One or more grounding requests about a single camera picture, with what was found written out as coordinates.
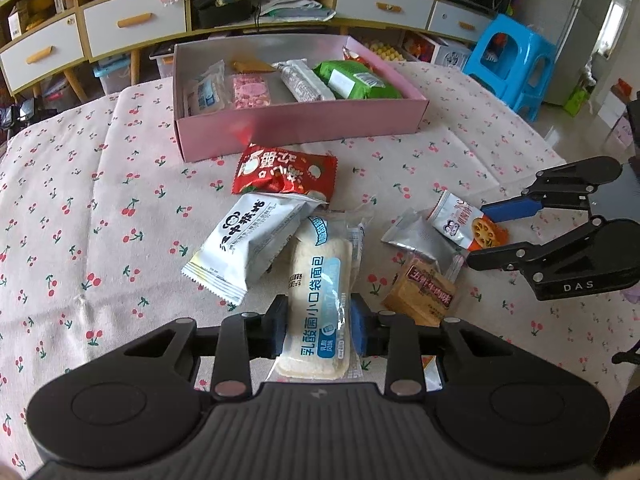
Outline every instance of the wooden cabinet leg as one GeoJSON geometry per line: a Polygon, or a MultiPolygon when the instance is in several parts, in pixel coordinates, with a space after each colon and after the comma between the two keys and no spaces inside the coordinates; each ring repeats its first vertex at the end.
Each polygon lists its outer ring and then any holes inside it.
{"type": "Polygon", "coordinates": [[[140,82],[140,49],[131,51],[131,86],[140,82]]]}
{"type": "Polygon", "coordinates": [[[73,69],[67,68],[63,72],[63,74],[65,75],[66,80],[69,81],[69,84],[71,85],[71,88],[74,90],[74,92],[78,96],[78,99],[80,99],[80,102],[83,103],[83,104],[85,102],[87,102],[89,99],[87,98],[86,94],[84,93],[84,89],[82,88],[82,85],[78,81],[78,78],[76,77],[76,74],[74,74],[73,69]]]}

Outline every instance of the window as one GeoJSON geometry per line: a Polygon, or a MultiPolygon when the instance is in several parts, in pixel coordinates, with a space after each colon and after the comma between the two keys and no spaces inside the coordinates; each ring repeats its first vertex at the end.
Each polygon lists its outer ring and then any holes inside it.
{"type": "Polygon", "coordinates": [[[612,2],[597,43],[597,51],[604,56],[609,56],[618,40],[624,16],[625,8],[616,2],[612,2]]]}

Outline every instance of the plastic storage box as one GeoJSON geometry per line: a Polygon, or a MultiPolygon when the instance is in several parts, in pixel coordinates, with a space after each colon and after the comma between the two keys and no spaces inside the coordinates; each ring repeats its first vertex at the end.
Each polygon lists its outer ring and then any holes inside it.
{"type": "Polygon", "coordinates": [[[158,64],[160,79],[174,75],[174,46],[175,41],[167,41],[159,44],[153,52],[149,54],[149,59],[158,64]]]}
{"type": "Polygon", "coordinates": [[[71,85],[64,77],[47,89],[42,96],[42,100],[47,110],[57,110],[59,114],[80,105],[78,96],[76,96],[71,85]]]}
{"type": "Polygon", "coordinates": [[[239,153],[255,142],[287,146],[343,137],[412,134],[418,129],[429,101],[404,76],[350,36],[331,34],[259,34],[215,41],[194,41],[175,47],[174,127],[185,162],[239,153]],[[226,108],[185,116],[184,88],[210,65],[226,67],[239,58],[256,57],[266,63],[307,59],[309,66],[328,59],[344,59],[343,47],[367,61],[377,74],[396,87],[403,99],[336,99],[298,103],[282,85],[289,101],[275,99],[259,108],[226,108]]]}
{"type": "Polygon", "coordinates": [[[100,79],[105,95],[122,92],[131,85],[131,60],[129,56],[107,64],[94,66],[94,75],[100,79]]]}

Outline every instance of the orange drawer handle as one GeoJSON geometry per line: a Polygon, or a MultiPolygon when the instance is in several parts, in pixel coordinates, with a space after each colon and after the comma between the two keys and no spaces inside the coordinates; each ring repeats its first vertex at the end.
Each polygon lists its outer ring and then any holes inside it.
{"type": "Polygon", "coordinates": [[[148,22],[154,14],[152,12],[146,12],[145,14],[139,14],[137,16],[131,16],[118,22],[118,28],[133,27],[134,25],[140,25],[141,23],[148,22]]]}
{"type": "Polygon", "coordinates": [[[476,26],[471,25],[471,23],[458,22],[458,25],[464,28],[465,30],[476,30],[476,26]]]}
{"type": "Polygon", "coordinates": [[[37,51],[35,54],[31,54],[25,61],[27,65],[31,65],[33,63],[37,63],[40,60],[45,59],[47,56],[50,56],[53,53],[53,46],[48,46],[47,48],[43,48],[42,50],[37,51]]]}
{"type": "Polygon", "coordinates": [[[386,4],[383,2],[376,2],[376,7],[380,10],[386,10],[387,12],[402,12],[402,7],[398,5],[386,4]]]}

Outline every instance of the tablecloth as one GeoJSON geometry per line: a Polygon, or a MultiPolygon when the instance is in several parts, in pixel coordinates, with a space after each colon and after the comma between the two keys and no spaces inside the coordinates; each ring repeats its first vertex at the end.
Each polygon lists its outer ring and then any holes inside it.
{"type": "MultiPolygon", "coordinates": [[[[380,237],[407,207],[429,208],[444,189],[476,205],[499,200],[563,163],[460,72],[396,69],[431,100],[419,133],[294,146],[338,157],[333,208],[373,212],[355,288],[373,310],[406,257],[380,237]]],[[[45,382],[176,317],[216,325],[229,313],[264,312],[286,292],[282,260],[240,306],[180,273],[235,203],[237,161],[181,160],[171,79],[82,105],[12,140],[0,162],[0,460],[23,475],[39,466],[25,421],[45,382]]],[[[543,242],[583,221],[545,210],[507,226],[512,239],[543,242]]],[[[457,316],[591,381],[615,410],[634,368],[610,357],[640,332],[637,308],[620,293],[540,303],[519,273],[498,270],[463,269],[456,285],[457,316]]],[[[380,382],[385,362],[362,359],[366,380],[380,382]]],[[[252,362],[254,386],[271,365],[252,362]]],[[[196,387],[208,388],[211,367],[204,360],[196,387]]]]}

